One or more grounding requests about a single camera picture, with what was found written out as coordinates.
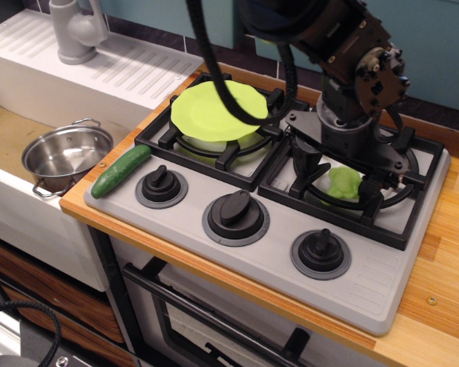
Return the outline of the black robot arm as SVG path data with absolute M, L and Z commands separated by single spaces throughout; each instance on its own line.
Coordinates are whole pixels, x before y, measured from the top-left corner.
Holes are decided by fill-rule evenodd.
M 397 126 L 402 125 L 395 103 L 404 97 L 409 80 L 403 73 L 402 53 L 390 43 L 381 22 L 361 1 L 240 1 L 237 8 L 246 29 L 273 43 L 285 66 L 285 99 L 271 118 L 256 118 L 235 100 L 211 47 L 203 6 L 199 1 L 187 3 L 200 52 L 228 112 L 249 125 L 268 125 L 280 119 L 291 125 L 298 175 L 291 196 L 302 198 L 314 190 L 314 180 L 325 171 L 321 155 L 329 154 L 363 170 L 365 176 L 351 201 L 343 187 L 336 185 L 321 195 L 325 203 L 353 210 L 382 209 L 408 197 L 412 185 L 390 199 L 383 196 L 386 188 L 399 185 L 409 163 L 394 148 L 396 136 L 383 135 L 378 121 L 387 112 Z M 291 109 L 298 88 L 294 49 L 323 71 L 317 109 L 303 117 Z

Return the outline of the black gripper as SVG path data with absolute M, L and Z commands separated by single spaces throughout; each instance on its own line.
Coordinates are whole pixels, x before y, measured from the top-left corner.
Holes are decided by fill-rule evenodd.
M 317 112 L 292 110 L 285 117 L 290 127 L 293 167 L 308 184 L 317 178 L 323 156 L 365 174 L 359 185 L 359 204 L 365 209 L 382 196 L 386 177 L 397 178 L 409 169 L 409 161 L 393 146 L 380 142 L 370 120 L 353 128 L 322 121 Z

